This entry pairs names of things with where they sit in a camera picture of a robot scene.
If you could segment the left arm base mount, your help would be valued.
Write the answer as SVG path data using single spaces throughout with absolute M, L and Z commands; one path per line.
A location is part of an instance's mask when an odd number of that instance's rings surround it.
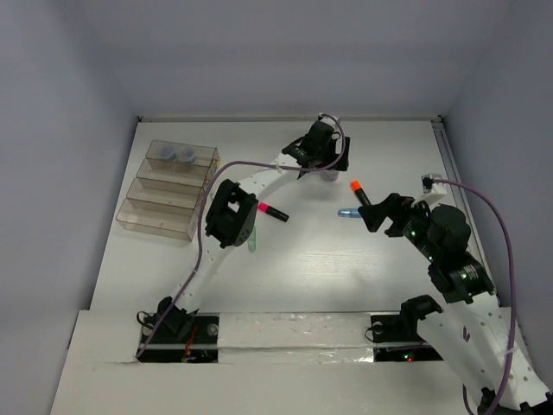
M 183 337 L 162 325 L 143 352 L 143 344 L 154 328 L 155 315 L 137 312 L 141 325 L 138 360 L 143 363 L 217 363 L 219 358 L 219 315 L 199 315 Z

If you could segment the pink cap black highlighter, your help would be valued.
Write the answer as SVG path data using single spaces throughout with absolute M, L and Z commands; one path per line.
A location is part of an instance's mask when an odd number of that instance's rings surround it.
M 267 214 L 274 219 L 280 220 L 281 222 L 286 223 L 289 220 L 289 216 L 286 213 L 272 207 L 267 203 L 260 202 L 257 206 L 257 209 L 260 212 Z

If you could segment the green correction tape pen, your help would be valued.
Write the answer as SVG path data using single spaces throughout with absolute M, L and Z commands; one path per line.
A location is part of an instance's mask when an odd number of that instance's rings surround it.
M 254 253 L 257 250 L 257 229 L 253 227 L 247 240 L 248 251 Z

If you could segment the clear tub of clips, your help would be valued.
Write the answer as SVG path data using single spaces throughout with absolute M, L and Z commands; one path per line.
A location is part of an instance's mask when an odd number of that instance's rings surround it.
M 158 157 L 163 161 L 173 161 L 176 159 L 176 152 L 172 146 L 165 146 L 158 151 Z

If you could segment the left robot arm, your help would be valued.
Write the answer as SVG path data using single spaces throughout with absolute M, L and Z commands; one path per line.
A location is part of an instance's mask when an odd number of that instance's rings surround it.
M 308 173 L 347 170 L 349 146 L 339 119 L 321 113 L 308 132 L 285 146 L 272 162 L 224 165 L 200 203 L 196 259 L 184 280 L 158 304 L 151 332 L 161 329 L 174 342 L 186 339 L 217 270 L 251 236 L 260 202 Z

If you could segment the clear clip tub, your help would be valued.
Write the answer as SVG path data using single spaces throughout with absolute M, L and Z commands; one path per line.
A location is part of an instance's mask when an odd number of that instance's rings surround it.
M 176 159 L 180 163 L 194 164 L 196 159 L 195 150 L 191 147 L 182 148 L 176 153 Z
M 326 170 L 321 172 L 321 179 L 325 182 L 335 182 L 338 179 L 338 176 L 338 171 Z

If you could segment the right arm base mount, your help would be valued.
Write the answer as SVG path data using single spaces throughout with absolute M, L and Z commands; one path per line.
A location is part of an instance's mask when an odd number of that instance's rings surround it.
M 419 335 L 409 332 L 399 314 L 371 315 L 365 338 L 376 362 L 441 361 L 442 357 Z

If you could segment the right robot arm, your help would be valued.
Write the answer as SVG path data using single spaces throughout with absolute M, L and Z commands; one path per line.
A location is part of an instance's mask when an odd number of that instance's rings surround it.
M 429 262 L 432 284 L 444 298 L 404 301 L 397 314 L 372 318 L 366 336 L 376 343 L 426 342 L 461 380 L 480 414 L 550 414 L 552 392 L 539 379 L 503 317 L 492 280 L 471 255 L 471 228 L 458 208 L 431 208 L 392 193 L 378 204 L 362 189 L 354 192 L 369 232 L 385 220 L 389 238 L 406 238 Z

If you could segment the orange cap black highlighter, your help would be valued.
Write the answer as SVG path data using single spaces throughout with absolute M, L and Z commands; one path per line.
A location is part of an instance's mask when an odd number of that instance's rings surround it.
M 370 207 L 371 206 L 371 202 L 365 192 L 365 190 L 362 188 L 362 186 L 360 185 L 360 183 L 358 181 L 353 181 L 350 183 L 350 188 L 351 190 L 354 192 L 354 194 L 356 195 L 360 205 L 362 207 Z

